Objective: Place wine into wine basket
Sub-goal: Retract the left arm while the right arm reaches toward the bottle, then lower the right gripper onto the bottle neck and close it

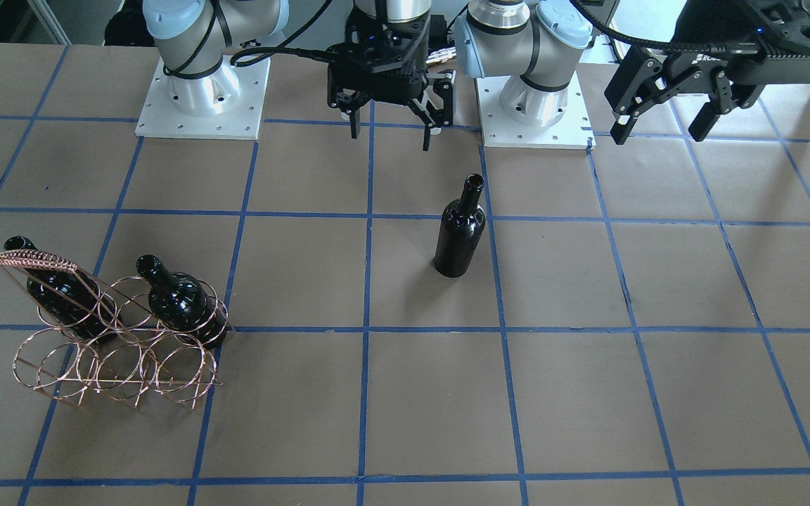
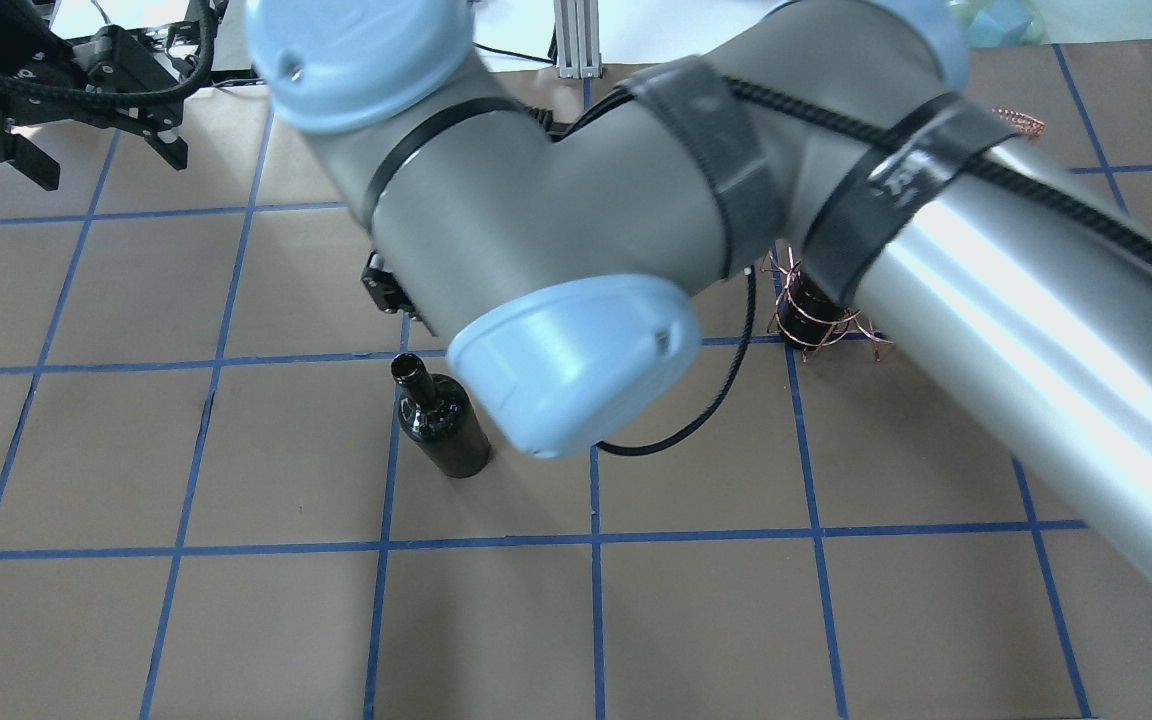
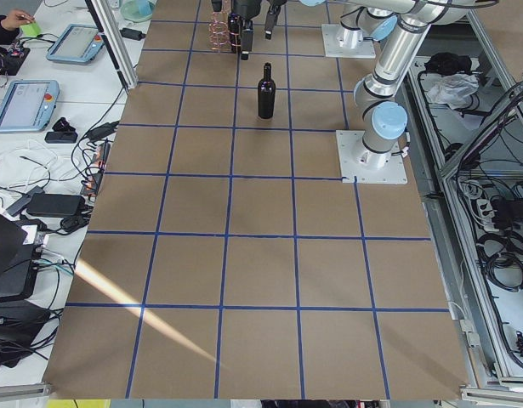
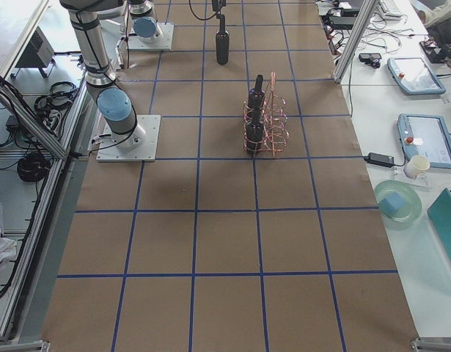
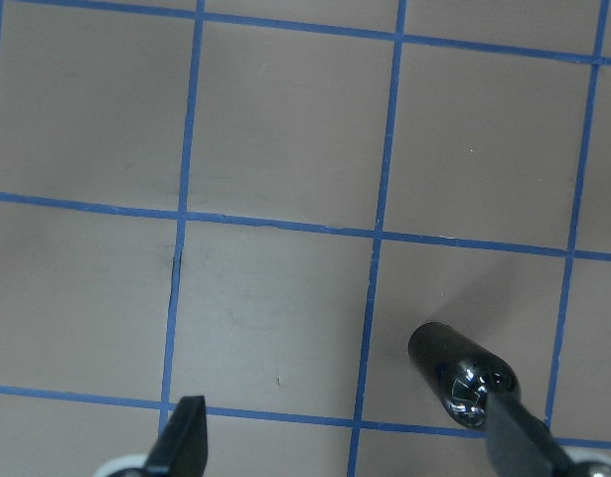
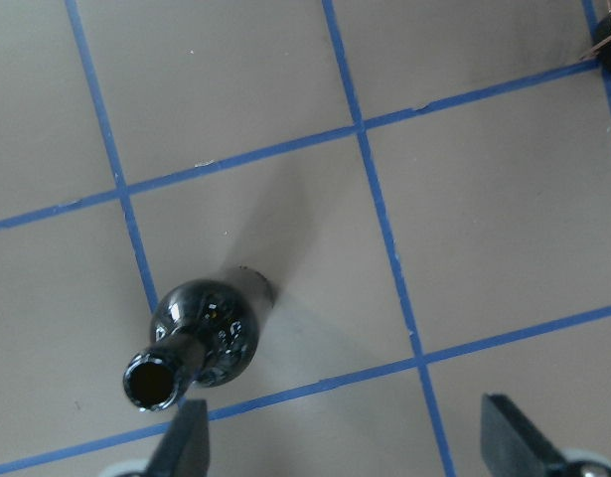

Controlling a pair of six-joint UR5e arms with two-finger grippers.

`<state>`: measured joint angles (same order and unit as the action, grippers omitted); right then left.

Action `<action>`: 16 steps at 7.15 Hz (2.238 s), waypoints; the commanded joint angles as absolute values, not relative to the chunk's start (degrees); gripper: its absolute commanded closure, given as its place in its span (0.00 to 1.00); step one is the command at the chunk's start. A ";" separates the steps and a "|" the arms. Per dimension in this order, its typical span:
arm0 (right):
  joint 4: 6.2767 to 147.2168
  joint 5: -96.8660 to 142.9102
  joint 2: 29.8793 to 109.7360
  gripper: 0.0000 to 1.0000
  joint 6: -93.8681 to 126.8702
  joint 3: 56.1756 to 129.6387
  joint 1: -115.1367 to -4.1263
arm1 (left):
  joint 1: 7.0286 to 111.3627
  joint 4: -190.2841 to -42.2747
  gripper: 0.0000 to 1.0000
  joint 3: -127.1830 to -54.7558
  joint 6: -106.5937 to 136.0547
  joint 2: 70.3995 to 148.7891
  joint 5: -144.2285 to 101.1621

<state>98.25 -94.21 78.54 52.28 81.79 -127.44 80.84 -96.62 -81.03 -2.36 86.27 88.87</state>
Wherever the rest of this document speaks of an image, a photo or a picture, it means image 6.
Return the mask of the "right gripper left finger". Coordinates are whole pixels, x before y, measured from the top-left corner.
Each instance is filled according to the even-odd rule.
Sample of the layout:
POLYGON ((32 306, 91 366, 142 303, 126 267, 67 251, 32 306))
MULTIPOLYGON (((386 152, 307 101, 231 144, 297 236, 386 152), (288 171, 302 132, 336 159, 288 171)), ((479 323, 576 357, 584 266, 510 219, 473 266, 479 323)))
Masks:
POLYGON ((209 470, 209 417, 203 399, 187 399, 171 421, 146 476, 204 477, 209 470))

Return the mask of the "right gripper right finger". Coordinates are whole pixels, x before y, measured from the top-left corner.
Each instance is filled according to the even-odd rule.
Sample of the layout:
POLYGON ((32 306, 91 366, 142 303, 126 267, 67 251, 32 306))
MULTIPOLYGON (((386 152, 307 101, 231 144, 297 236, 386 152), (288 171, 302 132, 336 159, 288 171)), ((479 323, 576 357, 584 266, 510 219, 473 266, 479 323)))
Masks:
POLYGON ((492 476, 563 476, 566 459, 506 395, 481 398, 480 452, 492 476))

